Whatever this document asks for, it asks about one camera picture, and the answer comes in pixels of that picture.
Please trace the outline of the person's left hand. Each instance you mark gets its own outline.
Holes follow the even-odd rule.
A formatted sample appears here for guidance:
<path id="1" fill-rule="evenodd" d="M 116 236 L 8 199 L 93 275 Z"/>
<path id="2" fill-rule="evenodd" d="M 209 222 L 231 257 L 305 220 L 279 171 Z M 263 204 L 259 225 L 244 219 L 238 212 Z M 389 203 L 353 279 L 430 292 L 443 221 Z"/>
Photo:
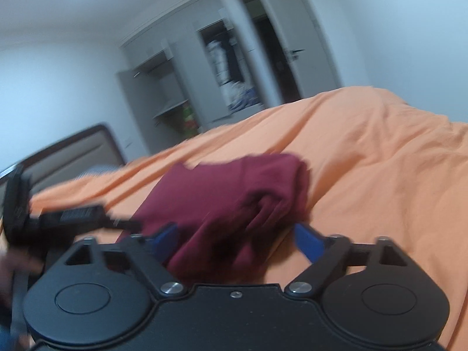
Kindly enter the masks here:
<path id="1" fill-rule="evenodd" d="M 16 350 L 27 336 L 23 301 L 29 277 L 42 270 L 42 261 L 26 250 L 1 252 L 1 350 Z"/>

